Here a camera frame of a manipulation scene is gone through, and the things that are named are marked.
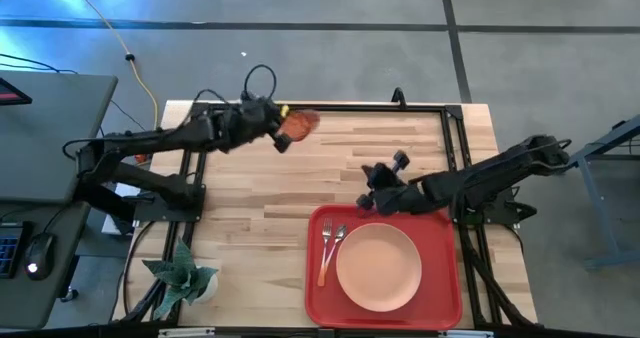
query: white pot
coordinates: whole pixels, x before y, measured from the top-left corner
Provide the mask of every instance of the white pot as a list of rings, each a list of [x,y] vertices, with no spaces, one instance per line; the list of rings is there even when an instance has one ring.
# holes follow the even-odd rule
[[[217,290],[218,290],[218,272],[216,272],[216,274],[214,274],[211,277],[211,279],[209,280],[209,284],[207,285],[207,289],[205,289],[204,293],[202,293],[200,297],[194,299],[193,303],[198,303],[198,304],[207,303],[208,301],[211,300],[211,298],[213,298],[213,295],[216,294]]]

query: plate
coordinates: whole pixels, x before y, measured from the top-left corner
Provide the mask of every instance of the plate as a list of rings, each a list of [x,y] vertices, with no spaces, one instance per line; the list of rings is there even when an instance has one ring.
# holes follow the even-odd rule
[[[413,241],[384,223],[363,225],[349,233],[336,260],[338,281],[360,307],[388,312],[407,304],[422,278],[422,262]]]

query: computer mouse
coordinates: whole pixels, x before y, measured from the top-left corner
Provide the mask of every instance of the computer mouse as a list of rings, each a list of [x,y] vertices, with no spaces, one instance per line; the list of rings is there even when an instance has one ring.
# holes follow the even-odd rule
[[[53,269],[53,248],[55,236],[43,232],[31,238],[25,251],[24,268],[27,277],[42,280],[49,276]]]

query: wooden table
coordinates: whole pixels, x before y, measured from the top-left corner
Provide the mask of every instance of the wooden table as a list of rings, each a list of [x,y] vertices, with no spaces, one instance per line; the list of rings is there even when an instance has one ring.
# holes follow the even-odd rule
[[[162,125],[179,124],[190,105],[185,101],[167,102]],[[462,107],[472,161],[497,154],[488,106]],[[411,158],[408,169],[401,173],[404,179],[447,170],[442,128],[436,114],[322,112],[321,116],[316,132],[293,144],[285,154],[277,153],[272,140],[266,138],[228,155],[213,153],[207,157],[203,179],[207,198],[192,250],[198,264],[220,269],[220,288],[205,305],[183,304],[181,326],[315,326],[304,308],[310,214],[324,204],[353,204],[368,191],[360,166],[391,163],[398,149],[405,150]],[[455,126],[451,127],[452,136],[457,137]],[[453,140],[462,166],[459,142],[457,138]],[[156,154],[151,169],[161,174],[177,173],[182,154]],[[192,166],[190,171],[195,170],[195,163]],[[167,227],[166,223],[156,223],[133,257],[128,283],[131,307],[153,282],[141,260],[160,259]],[[489,225],[486,231],[497,281],[520,311],[535,321],[518,241],[501,226]],[[463,302],[458,327],[471,328],[462,254],[459,242],[456,244]],[[477,280],[483,312],[489,319],[486,289],[479,277]],[[114,318],[123,315],[119,301]]]

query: gray floor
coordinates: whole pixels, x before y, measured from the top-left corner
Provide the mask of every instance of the gray floor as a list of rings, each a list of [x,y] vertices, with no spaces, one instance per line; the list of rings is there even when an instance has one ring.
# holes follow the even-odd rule
[[[446,22],[442,0],[93,1],[109,18],[154,22]],[[452,1],[462,25],[640,25],[640,0]],[[96,16],[82,0],[0,0],[0,18]],[[385,101],[401,86],[412,102],[460,102],[447,32],[136,29],[121,34],[161,105],[167,99],[191,99],[205,87],[237,97],[246,71],[261,62],[278,73],[279,99]],[[573,152],[640,112],[639,45],[639,34],[460,34],[471,98],[489,104],[502,149],[531,134],[549,133],[573,139]],[[143,125],[152,125],[151,102],[107,30],[0,26],[0,51],[82,73],[116,75],[114,99]],[[266,91],[268,84],[266,76],[257,77],[252,89]],[[135,129],[115,110],[103,126],[105,131]],[[622,244],[640,246],[640,224],[634,221],[640,222],[640,207],[631,198],[640,190],[640,168],[607,163],[594,170]],[[640,265],[595,272],[582,265],[603,254],[604,246],[577,172],[528,179],[518,198],[539,209],[522,225],[522,236],[540,322],[640,335]],[[99,219],[96,214],[92,221]],[[96,234],[83,242],[84,250],[122,256],[126,245],[108,239],[93,243]],[[86,293],[73,303],[57,304],[48,326],[105,322],[121,264],[117,258],[83,258],[74,284]],[[100,269],[98,282],[89,274],[94,269]]]

